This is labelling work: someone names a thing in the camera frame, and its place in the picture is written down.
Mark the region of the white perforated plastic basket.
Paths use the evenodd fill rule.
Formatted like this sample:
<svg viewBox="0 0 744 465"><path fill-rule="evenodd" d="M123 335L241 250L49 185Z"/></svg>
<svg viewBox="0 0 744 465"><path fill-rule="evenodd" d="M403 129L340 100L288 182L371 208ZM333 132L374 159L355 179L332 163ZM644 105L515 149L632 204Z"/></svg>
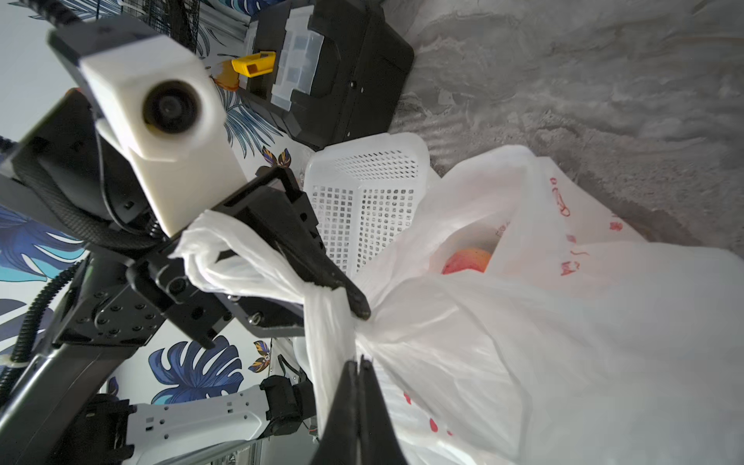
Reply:
<svg viewBox="0 0 744 465"><path fill-rule="evenodd" d="M437 174L424 140L380 134L316 153L303 190L318 220L325 251L352 277L410 227Z"/></svg>

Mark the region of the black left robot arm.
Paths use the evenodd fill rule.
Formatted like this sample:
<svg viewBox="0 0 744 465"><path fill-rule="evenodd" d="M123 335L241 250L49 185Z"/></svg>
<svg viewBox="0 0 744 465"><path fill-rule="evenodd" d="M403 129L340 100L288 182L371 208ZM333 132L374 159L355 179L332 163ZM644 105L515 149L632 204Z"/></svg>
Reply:
<svg viewBox="0 0 744 465"><path fill-rule="evenodd" d="M61 105L83 122L83 142L53 118L11 151L10 180L34 194L89 255L56 276L29 307L11 363L1 374L1 460L43 464L114 370L165 322L203 348L233 316L220 292L205 292L172 252L207 211L259 236L304 284L339 290L350 315L367 319L366 297L327 257L308 197L290 172L273 168L247 181L223 130L226 112L200 60L146 24L118 15L83 21L59 1L30 8L52 24L50 46L81 85ZM112 148L120 179L145 203L159 234L127 231L110 207L106 176L83 188L58 183L46 155L81 160L91 148L104 167Z"/></svg>

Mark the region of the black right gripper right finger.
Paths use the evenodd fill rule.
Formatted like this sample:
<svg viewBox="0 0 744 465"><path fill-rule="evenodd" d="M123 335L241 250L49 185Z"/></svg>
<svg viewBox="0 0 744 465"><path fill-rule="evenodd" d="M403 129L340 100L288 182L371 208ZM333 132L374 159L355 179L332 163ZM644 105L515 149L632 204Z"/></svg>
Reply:
<svg viewBox="0 0 744 465"><path fill-rule="evenodd" d="M387 404L371 360L358 365L358 424L360 463L364 465L406 465L395 436Z"/></svg>

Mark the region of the white plastic bag red print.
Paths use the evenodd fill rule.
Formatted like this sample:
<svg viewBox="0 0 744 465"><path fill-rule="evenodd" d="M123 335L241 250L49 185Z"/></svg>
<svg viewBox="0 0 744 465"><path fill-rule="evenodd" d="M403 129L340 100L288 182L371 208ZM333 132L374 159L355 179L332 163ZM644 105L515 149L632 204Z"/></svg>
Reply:
<svg viewBox="0 0 744 465"><path fill-rule="evenodd" d="M205 211L174 257L205 292L305 311L322 439L346 362L371 360L409 464L739 464L743 262L645 240L549 158L452 168L355 277L371 316ZM441 273L480 248L484 273Z"/></svg>

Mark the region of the pink peach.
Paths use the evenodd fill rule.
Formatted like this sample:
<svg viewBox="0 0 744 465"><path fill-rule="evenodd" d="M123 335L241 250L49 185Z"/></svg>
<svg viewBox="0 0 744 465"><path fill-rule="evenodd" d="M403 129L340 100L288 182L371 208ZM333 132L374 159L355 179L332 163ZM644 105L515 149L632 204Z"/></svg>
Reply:
<svg viewBox="0 0 744 465"><path fill-rule="evenodd" d="M480 248L469 248L455 252L442 268L443 275L449 275L465 270L484 273L488 267L492 255Z"/></svg>

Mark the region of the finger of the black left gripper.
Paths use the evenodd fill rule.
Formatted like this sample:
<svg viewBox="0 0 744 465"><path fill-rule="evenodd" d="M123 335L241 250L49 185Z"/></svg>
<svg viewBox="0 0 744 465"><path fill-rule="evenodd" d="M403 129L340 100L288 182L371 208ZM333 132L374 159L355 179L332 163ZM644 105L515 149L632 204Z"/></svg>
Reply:
<svg viewBox="0 0 744 465"><path fill-rule="evenodd" d="M318 220L306 194L291 199L281 191L261 191L255 201L257 231L306 283L346 292L351 313L361 320L371 316L364 293L327 255Z"/></svg>

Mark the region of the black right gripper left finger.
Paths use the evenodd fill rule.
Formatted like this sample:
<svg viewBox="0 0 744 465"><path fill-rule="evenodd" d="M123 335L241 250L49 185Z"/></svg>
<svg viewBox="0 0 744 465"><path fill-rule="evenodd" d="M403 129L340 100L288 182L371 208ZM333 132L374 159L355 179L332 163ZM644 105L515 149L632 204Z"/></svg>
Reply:
<svg viewBox="0 0 744 465"><path fill-rule="evenodd" d="M358 463L358 364L346 362L312 465Z"/></svg>

